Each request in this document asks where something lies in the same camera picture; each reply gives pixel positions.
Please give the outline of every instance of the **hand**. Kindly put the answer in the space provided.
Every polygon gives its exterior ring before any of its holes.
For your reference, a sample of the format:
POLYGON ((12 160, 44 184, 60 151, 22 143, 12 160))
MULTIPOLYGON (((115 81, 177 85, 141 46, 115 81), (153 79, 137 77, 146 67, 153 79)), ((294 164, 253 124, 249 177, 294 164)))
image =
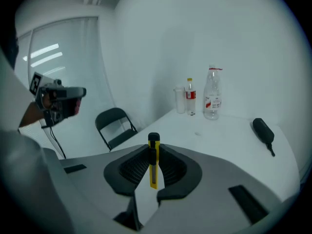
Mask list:
POLYGON ((51 108, 52 103, 51 103, 51 101, 50 101, 49 93, 46 93, 46 94, 43 96, 42 104, 43 104, 43 106, 44 106, 46 109, 50 109, 50 108, 51 108))
POLYGON ((75 107, 75 115, 79 113, 80 104, 81 104, 81 100, 78 99, 76 102, 76 107, 75 107))

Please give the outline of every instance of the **black rubber pad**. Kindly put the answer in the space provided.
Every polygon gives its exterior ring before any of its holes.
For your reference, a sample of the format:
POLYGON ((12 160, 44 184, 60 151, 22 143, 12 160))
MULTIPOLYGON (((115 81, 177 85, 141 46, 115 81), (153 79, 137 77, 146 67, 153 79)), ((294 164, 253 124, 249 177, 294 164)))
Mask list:
POLYGON ((244 186, 234 186, 229 188, 229 191, 252 224, 255 224, 268 214, 244 186))
POLYGON ((69 167, 65 167, 64 170, 67 174, 69 173, 73 173, 82 169, 87 168, 85 165, 76 165, 76 166, 69 166, 69 167))

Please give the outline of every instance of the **white wall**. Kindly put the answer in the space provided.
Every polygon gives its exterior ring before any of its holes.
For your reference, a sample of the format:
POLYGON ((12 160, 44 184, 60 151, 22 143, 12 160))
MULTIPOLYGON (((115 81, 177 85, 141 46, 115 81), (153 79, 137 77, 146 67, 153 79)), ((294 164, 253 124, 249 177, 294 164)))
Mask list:
POLYGON ((221 113, 279 124, 299 169, 305 166, 312 150, 311 50, 282 0, 121 0, 116 23, 122 63, 110 84, 119 80, 118 105, 141 128, 174 107, 173 88, 188 77, 201 109, 214 63, 223 68, 221 113))

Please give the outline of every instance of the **chair backrest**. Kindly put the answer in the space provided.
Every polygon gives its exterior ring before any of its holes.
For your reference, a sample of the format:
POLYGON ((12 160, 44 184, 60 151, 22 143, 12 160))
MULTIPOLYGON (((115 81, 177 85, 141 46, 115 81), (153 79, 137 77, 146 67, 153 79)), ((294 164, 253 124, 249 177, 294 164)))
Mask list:
POLYGON ((111 108, 109 110, 100 113, 96 118, 96 127, 97 130, 101 130, 104 127, 108 126, 112 122, 127 117, 125 111, 120 108, 111 108))

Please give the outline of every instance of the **person's arm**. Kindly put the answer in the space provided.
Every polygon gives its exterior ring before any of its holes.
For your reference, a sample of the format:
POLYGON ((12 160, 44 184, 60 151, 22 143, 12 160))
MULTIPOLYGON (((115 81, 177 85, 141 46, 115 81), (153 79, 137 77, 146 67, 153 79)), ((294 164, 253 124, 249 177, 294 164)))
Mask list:
POLYGON ((35 102, 31 102, 21 120, 19 127, 24 127, 35 123, 36 121, 43 119, 43 112, 40 111, 35 102))
MULTIPOLYGON (((51 107, 52 103, 50 101, 49 94, 45 94, 43 97, 43 106, 48 109, 51 107)), ((35 123, 36 121, 43 119, 44 114, 43 111, 39 109, 37 104, 35 102, 31 102, 23 116, 23 119, 21 120, 19 127, 24 127, 30 124, 35 123)))

